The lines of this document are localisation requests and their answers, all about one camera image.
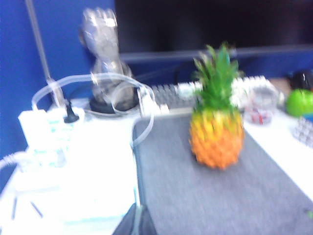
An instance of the pineapple leaf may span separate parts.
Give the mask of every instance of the pineapple leaf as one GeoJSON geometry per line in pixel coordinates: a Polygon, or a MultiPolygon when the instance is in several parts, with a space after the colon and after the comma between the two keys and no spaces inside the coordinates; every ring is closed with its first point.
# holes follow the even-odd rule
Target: pineapple leaf
{"type": "Polygon", "coordinates": [[[201,102],[196,110],[233,110],[230,102],[231,84],[238,76],[238,62],[230,62],[228,47],[225,43],[215,53],[211,46],[207,46],[209,55],[201,54],[200,60],[194,59],[197,71],[194,75],[201,81],[202,90],[197,92],[201,102]]]}

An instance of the desk mat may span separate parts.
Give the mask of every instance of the desk mat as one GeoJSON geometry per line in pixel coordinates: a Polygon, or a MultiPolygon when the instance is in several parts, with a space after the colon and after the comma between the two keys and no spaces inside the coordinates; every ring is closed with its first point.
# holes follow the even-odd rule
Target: desk mat
{"type": "MultiPolygon", "coordinates": [[[[134,148],[139,193],[158,234],[313,235],[313,202],[248,133],[236,165],[209,169],[191,153],[189,120],[157,118],[134,148]]],[[[134,138],[147,125],[138,122],[134,138]]]]}

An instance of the white keyboard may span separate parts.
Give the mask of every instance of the white keyboard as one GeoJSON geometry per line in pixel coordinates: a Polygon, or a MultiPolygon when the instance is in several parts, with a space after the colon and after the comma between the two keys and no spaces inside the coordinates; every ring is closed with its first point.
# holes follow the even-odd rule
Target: white keyboard
{"type": "MultiPolygon", "coordinates": [[[[250,91],[258,86],[266,86],[275,92],[279,97],[279,103],[283,103],[285,96],[278,91],[273,84],[264,76],[236,78],[232,83],[231,102],[240,110],[247,104],[250,91]]],[[[200,82],[178,83],[178,85],[158,85],[152,86],[156,101],[153,102],[147,95],[140,97],[140,109],[143,116],[148,116],[151,112],[154,115],[168,115],[189,113],[197,103],[195,91],[202,89],[200,82]]]]}

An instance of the monitor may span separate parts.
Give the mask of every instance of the monitor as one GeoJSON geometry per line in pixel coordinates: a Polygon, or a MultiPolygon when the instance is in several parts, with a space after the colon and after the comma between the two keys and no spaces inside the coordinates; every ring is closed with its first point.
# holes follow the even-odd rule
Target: monitor
{"type": "Polygon", "coordinates": [[[239,53],[312,49],[312,0],[115,0],[122,54],[193,56],[227,41],[239,53]]]}

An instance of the pineapple body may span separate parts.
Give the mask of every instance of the pineapple body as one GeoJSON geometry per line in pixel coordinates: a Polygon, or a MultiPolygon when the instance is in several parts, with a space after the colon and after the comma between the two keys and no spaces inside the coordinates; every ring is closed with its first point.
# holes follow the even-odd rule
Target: pineapple body
{"type": "Polygon", "coordinates": [[[202,90],[197,92],[199,102],[191,117],[190,145],[199,163],[225,169],[238,161],[244,139],[241,115],[230,102],[238,61],[230,61],[224,44],[217,54],[208,46],[208,53],[195,59],[202,90]]]}
{"type": "Polygon", "coordinates": [[[238,161],[244,130],[240,113],[203,111],[193,113],[190,144],[197,161],[211,168],[225,169],[238,161]]]}

